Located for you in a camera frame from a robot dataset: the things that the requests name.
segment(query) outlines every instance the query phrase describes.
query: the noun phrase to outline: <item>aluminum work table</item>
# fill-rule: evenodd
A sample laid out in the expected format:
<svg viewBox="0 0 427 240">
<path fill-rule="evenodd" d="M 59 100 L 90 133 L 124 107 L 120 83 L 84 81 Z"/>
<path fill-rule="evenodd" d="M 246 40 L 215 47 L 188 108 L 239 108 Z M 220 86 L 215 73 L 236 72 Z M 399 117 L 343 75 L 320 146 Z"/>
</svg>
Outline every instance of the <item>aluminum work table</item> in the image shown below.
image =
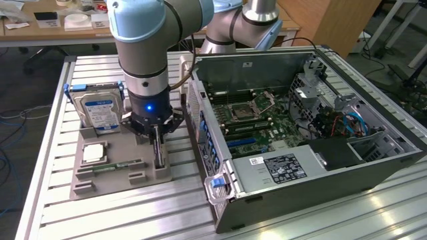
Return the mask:
<svg viewBox="0 0 427 240">
<path fill-rule="evenodd" d="M 179 81 L 179 58 L 184 53 L 168 54 L 171 83 Z M 334 53 L 328 53 L 328 56 L 418 137 L 427 142 L 426 128 L 407 121 L 410 115 L 339 56 Z M 350 88 L 332 72 L 327 72 L 327 75 L 327 81 L 344 95 Z M 174 176 L 171 182 L 71 201 L 80 120 L 75 107 L 64 96 L 63 85 L 112 83 L 123 79 L 116 55 L 82 56 L 76 61 L 64 63 L 16 239 L 427 238 L 426 159 L 396 172 L 370 191 L 236 231 L 216 234 L 186 123 L 166 137 Z M 171 99 L 172 105 L 179 105 L 178 91 L 171 93 Z"/>
</svg>

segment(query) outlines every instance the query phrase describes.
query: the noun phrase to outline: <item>power supply label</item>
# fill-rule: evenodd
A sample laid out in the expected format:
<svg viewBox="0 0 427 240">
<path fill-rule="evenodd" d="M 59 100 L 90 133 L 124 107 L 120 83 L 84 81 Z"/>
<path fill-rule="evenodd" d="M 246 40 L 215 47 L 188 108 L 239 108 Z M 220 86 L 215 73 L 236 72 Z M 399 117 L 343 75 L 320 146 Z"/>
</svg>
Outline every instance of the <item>power supply label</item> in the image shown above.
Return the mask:
<svg viewBox="0 0 427 240">
<path fill-rule="evenodd" d="M 110 130 L 119 127 L 118 114 L 114 112 L 114 101 L 88 101 L 86 104 L 92 125 L 99 130 Z"/>
<path fill-rule="evenodd" d="M 264 159 L 270 175 L 276 184 L 307 177 L 304 169 L 294 154 Z"/>
</svg>

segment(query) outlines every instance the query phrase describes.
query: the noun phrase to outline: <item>blue led light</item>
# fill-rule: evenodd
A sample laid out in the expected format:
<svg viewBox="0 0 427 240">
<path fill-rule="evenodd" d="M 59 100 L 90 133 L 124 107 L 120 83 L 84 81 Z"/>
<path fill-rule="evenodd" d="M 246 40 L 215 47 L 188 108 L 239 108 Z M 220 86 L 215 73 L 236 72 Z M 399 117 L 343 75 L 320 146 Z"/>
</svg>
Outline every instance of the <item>blue led light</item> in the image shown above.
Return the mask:
<svg viewBox="0 0 427 240">
<path fill-rule="evenodd" d="M 148 104 L 148 105 L 146 106 L 146 110 L 147 110 L 148 112 L 151 112 L 154 109 L 155 109 L 155 108 L 154 108 L 152 105 Z"/>
</svg>

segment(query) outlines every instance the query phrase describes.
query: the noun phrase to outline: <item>green circuit board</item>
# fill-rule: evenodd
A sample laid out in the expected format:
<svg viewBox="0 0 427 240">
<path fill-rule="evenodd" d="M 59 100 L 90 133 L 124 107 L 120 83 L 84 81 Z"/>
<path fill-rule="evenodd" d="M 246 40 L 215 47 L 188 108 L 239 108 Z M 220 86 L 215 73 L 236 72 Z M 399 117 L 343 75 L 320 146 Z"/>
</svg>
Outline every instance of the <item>green circuit board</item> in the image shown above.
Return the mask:
<svg viewBox="0 0 427 240">
<path fill-rule="evenodd" d="M 254 143 L 228 147 L 234 158 L 272 152 L 278 146 L 294 148 L 306 141 L 283 98 L 264 91 L 256 95 L 252 101 L 212 105 L 227 144 L 255 139 Z"/>
</svg>

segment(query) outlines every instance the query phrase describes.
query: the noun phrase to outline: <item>motherboard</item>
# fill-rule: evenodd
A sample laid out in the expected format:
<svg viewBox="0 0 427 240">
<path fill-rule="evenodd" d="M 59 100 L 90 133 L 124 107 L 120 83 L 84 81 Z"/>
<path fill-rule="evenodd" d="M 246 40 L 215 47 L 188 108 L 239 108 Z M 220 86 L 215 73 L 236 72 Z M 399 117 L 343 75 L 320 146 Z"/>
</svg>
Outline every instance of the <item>motherboard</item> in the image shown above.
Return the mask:
<svg viewBox="0 0 427 240">
<path fill-rule="evenodd" d="M 306 143 L 287 100 L 272 91 L 211 96 L 211 102 L 234 159 Z"/>
</svg>

